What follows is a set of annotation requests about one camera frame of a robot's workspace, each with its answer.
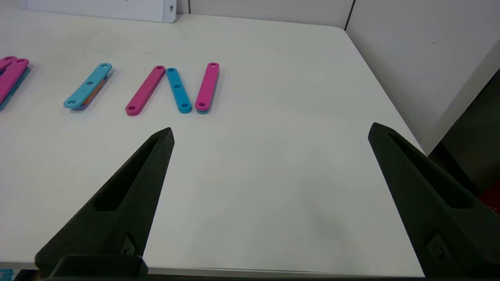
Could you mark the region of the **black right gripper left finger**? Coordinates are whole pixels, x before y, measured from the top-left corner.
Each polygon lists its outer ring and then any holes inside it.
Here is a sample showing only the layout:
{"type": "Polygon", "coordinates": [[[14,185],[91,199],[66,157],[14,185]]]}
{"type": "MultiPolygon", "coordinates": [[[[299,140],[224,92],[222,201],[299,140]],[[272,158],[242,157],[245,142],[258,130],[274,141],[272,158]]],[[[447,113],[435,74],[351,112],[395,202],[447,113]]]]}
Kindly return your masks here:
{"type": "Polygon", "coordinates": [[[144,279],[143,254],[174,148],[151,135],[35,256],[42,279],[144,279]]]}

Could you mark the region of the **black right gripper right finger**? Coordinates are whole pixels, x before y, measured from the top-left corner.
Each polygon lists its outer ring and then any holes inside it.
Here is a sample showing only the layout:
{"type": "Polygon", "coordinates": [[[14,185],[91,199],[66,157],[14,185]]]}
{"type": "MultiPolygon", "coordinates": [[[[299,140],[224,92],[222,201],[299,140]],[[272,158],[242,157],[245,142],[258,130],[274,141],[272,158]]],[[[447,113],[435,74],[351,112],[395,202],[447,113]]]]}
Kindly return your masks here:
{"type": "Polygon", "coordinates": [[[392,128],[368,141],[425,277],[499,277],[499,215],[392,128]]]}

